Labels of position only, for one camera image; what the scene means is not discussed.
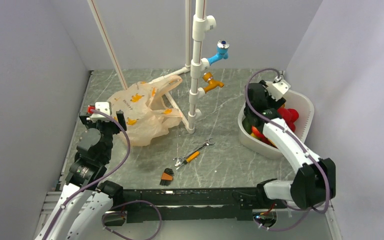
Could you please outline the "bright red fake apple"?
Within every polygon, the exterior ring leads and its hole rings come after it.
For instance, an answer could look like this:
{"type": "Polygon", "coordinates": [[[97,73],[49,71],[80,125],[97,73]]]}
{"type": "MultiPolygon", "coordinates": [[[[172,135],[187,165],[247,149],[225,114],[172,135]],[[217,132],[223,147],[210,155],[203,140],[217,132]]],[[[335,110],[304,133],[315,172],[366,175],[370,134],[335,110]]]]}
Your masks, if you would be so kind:
{"type": "Polygon", "coordinates": [[[264,139],[265,136],[255,127],[251,127],[252,134],[257,138],[257,139],[264,139]]]}

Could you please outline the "orange plastic bag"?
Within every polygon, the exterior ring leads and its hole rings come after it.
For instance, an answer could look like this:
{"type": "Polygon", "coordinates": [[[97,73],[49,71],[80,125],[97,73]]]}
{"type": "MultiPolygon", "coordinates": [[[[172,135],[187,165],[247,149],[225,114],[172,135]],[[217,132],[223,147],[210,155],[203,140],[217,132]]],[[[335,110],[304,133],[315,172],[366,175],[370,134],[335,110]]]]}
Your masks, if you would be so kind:
{"type": "Polygon", "coordinates": [[[182,112],[166,106],[163,96],[182,81],[179,75],[155,83],[141,81],[107,99],[113,112],[123,111],[132,146],[148,146],[152,139],[167,135],[171,128],[180,124],[182,112]]]}

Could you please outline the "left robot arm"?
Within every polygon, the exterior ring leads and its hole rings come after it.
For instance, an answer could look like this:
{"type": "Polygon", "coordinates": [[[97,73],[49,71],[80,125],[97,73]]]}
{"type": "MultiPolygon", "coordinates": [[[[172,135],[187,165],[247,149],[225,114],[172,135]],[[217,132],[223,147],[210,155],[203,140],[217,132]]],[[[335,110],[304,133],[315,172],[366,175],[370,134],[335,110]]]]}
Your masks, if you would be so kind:
{"type": "Polygon", "coordinates": [[[123,205],[123,187],[106,180],[111,175],[106,165],[112,155],[113,136],[127,131],[123,111],[115,115],[96,105],[79,115],[86,129],[80,135],[59,200],[36,239],[80,240],[107,210],[123,205]]]}

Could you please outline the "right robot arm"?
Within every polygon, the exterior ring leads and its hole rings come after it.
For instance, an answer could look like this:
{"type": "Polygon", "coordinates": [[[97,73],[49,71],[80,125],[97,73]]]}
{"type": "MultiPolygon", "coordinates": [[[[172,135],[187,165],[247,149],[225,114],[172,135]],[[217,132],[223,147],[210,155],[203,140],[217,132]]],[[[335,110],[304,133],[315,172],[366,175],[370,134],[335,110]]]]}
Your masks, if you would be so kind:
{"type": "Polygon", "coordinates": [[[269,207],[275,200],[294,202],[302,209],[315,209],[336,196],[336,165],[310,150],[290,129],[280,113],[268,103],[267,85],[248,82],[244,90],[244,114],[252,128],[271,141],[295,172],[292,181],[276,178],[257,185],[256,203],[269,207]]]}

